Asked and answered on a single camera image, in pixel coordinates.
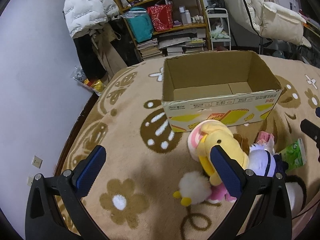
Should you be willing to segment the green tissue pack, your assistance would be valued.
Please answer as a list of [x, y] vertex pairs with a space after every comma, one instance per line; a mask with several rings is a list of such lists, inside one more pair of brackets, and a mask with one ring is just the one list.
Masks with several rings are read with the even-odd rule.
[[288, 163], [288, 171], [300, 168], [306, 164], [306, 153], [302, 138], [279, 152], [282, 160]]

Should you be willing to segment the pink tissue pack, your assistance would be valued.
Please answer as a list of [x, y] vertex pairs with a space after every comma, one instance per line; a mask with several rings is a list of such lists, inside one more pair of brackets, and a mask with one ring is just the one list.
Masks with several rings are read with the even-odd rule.
[[260, 131], [258, 133], [256, 143], [259, 145], [269, 145], [274, 146], [274, 136], [272, 133], [267, 133], [265, 131]]

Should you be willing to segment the yellow duck plush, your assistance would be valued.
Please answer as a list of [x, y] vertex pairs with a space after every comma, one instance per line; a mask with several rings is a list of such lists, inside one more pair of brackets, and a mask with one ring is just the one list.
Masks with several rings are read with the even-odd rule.
[[209, 176], [211, 185], [222, 183], [213, 163], [210, 160], [210, 151], [214, 146], [221, 146], [231, 159], [236, 160], [245, 170], [249, 164], [248, 155], [242, 150], [231, 130], [216, 120], [207, 120], [200, 123], [200, 132], [203, 137], [196, 148], [200, 164]]

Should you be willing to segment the pink swirl roll plush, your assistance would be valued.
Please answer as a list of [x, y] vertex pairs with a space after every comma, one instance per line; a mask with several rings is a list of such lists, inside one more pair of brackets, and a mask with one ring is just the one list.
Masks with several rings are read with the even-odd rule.
[[201, 127], [206, 123], [214, 124], [214, 125], [222, 125], [225, 127], [225, 125], [222, 122], [210, 119], [210, 120], [204, 120], [203, 122], [199, 123], [191, 131], [191, 133], [189, 134], [188, 139], [187, 139], [187, 146], [188, 146], [188, 150], [189, 150], [191, 157], [197, 162], [199, 162], [199, 158], [196, 153], [196, 148], [199, 145], [200, 140], [204, 136], [201, 132]]

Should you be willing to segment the pink bear plush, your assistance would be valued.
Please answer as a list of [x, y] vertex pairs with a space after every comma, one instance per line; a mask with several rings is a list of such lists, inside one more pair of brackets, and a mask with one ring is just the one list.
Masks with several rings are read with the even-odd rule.
[[234, 203], [236, 201], [235, 197], [232, 197], [229, 192], [227, 191], [225, 185], [221, 183], [220, 185], [217, 186], [212, 186], [211, 187], [211, 194], [207, 198], [207, 201], [212, 203], [212, 204], [217, 204], [222, 202], [223, 200]]

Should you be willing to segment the purple-haired doll plush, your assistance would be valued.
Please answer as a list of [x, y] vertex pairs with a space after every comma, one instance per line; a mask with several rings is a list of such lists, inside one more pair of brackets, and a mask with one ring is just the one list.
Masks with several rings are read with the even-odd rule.
[[286, 177], [289, 165], [282, 158], [281, 153], [273, 153], [266, 145], [252, 144], [249, 147], [249, 163], [247, 169], [257, 176], [273, 177], [276, 173]]

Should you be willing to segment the black white plush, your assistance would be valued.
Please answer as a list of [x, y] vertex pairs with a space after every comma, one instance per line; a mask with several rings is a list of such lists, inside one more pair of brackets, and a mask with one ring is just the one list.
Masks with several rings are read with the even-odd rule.
[[289, 197], [291, 215], [296, 217], [306, 204], [306, 185], [303, 179], [296, 175], [286, 176], [284, 181]]

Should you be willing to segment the beige patterned blanket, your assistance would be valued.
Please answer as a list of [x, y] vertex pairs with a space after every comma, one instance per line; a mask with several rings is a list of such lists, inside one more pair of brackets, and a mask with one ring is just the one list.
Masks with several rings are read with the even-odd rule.
[[[300, 233], [319, 207], [319, 151], [300, 130], [319, 124], [319, 69], [300, 61], [265, 56], [284, 93], [266, 120], [232, 127], [243, 149], [260, 131], [274, 135], [276, 151], [302, 139], [306, 164], [293, 174], [306, 184], [306, 206], [294, 216]], [[69, 151], [64, 169], [76, 167], [97, 145], [106, 163], [85, 208], [110, 239], [207, 239], [232, 207], [229, 202], [183, 207], [173, 197], [180, 178], [199, 170], [190, 156], [187, 133], [174, 133], [161, 106], [163, 59], [118, 72], [99, 98]]]

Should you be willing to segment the open cardboard box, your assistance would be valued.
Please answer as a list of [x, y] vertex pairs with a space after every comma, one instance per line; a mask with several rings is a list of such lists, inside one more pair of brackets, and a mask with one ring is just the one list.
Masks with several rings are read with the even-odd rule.
[[165, 59], [162, 106], [174, 132], [204, 120], [238, 126], [265, 120], [283, 89], [253, 51], [207, 51]]

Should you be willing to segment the snack bag on floor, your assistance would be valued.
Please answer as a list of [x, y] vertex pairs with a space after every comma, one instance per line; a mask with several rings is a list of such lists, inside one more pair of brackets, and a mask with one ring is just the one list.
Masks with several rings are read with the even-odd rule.
[[101, 96], [106, 88], [106, 85], [100, 79], [89, 80], [81, 67], [74, 68], [71, 78], [79, 85], [82, 85], [88, 90], [95, 92], [97, 96]]

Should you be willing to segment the white trolley cart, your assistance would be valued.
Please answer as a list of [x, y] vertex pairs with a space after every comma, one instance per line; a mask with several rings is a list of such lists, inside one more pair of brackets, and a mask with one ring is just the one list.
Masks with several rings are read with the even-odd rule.
[[232, 37], [227, 9], [207, 8], [206, 16], [212, 50], [231, 50]]

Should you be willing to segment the cream puffer coat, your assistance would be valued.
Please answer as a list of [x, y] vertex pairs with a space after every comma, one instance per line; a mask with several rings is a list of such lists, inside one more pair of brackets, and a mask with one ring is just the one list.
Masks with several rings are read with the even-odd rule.
[[306, 20], [297, 12], [267, 0], [224, 0], [235, 22], [264, 38], [311, 47], [303, 36]]

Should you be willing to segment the stack of books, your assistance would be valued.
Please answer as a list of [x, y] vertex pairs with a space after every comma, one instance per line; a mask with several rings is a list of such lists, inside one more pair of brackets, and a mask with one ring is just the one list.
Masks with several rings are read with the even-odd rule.
[[143, 60], [162, 55], [161, 50], [158, 48], [157, 38], [137, 44], [137, 49]]

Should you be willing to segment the wooden shelf unit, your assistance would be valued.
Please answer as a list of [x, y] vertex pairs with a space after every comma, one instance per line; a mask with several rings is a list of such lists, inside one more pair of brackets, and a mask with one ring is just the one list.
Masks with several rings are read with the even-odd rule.
[[[203, 0], [115, 0], [120, 10], [120, 16], [133, 7], [147, 10], [154, 5], [171, 4], [173, 27], [164, 32], [156, 32], [153, 28], [152, 38], [158, 39], [158, 48], [162, 55], [180, 55], [204, 51], [210, 48], [207, 16]], [[137, 42], [127, 20], [124, 23], [132, 38], [137, 55], [142, 59], [137, 49]]]

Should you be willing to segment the red gift bag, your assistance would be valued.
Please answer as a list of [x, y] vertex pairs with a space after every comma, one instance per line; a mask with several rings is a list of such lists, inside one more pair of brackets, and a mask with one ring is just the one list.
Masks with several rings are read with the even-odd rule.
[[147, 12], [151, 18], [151, 22], [156, 32], [164, 32], [173, 27], [171, 4], [156, 4], [148, 7]]

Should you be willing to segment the teal bag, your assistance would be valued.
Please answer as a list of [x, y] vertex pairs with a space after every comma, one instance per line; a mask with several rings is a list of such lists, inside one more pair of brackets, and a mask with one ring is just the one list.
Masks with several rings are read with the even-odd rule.
[[122, 15], [127, 20], [128, 25], [136, 41], [144, 42], [152, 38], [153, 25], [151, 18], [145, 8], [133, 7]]

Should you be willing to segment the white puffer jacket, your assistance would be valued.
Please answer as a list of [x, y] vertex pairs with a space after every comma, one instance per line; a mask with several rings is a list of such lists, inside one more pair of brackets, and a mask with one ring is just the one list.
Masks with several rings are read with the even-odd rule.
[[120, 15], [114, 0], [65, 0], [63, 14], [71, 38], [101, 29]]

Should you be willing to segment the wall power outlet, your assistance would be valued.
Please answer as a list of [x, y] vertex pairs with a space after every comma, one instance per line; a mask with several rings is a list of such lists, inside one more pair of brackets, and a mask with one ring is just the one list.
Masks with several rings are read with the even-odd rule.
[[31, 164], [36, 168], [41, 168], [42, 162], [43, 160], [41, 158], [34, 156]]

